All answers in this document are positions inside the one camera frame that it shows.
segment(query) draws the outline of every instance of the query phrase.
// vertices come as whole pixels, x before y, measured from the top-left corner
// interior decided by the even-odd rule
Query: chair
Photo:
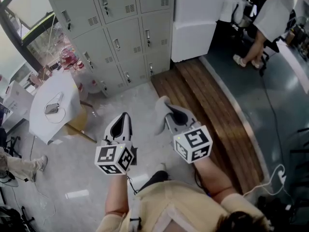
[[[7,141],[7,133],[5,129],[0,128],[0,147],[2,147],[10,156],[14,157],[15,153],[19,158],[21,158],[21,155],[19,155],[14,149],[17,140],[20,140],[20,137],[11,137],[10,140]]]

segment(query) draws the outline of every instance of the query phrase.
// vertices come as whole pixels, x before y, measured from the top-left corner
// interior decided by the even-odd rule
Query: wooden platform
[[[263,180],[258,157],[233,106],[198,59],[176,63],[152,77],[161,96],[190,109],[213,139],[211,159],[231,178],[240,193]]]

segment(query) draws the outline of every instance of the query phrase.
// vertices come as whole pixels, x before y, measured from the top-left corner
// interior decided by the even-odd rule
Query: foot
[[[260,63],[256,62],[255,60],[251,61],[251,64],[258,70],[260,68]]]
[[[159,165],[156,166],[155,168],[155,173],[159,171],[165,171],[166,172],[166,165],[165,163],[160,163]]]
[[[41,157],[41,159],[43,161],[43,164],[42,164],[42,167],[39,169],[39,171],[43,172],[46,165],[47,165],[47,156],[44,155],[44,156]]]
[[[238,55],[234,55],[233,56],[233,60],[238,64],[238,65],[240,65],[241,67],[243,67],[243,68],[245,68],[246,67],[246,64],[243,62],[243,59],[240,57],[240,56],[238,56]]]

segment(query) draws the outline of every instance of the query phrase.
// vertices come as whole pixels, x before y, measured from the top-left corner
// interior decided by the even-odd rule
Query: chair leg
[[[309,166],[309,160],[306,161],[306,162],[304,162],[304,163],[302,163],[302,164],[297,165],[297,166],[296,166],[296,169],[300,169],[300,168],[302,168],[302,167],[305,167],[306,165]]]
[[[290,153],[309,153],[309,149],[292,149]]]
[[[297,133],[300,133],[300,132],[303,132],[303,131],[309,131],[309,128],[304,128],[304,129],[297,130]]]

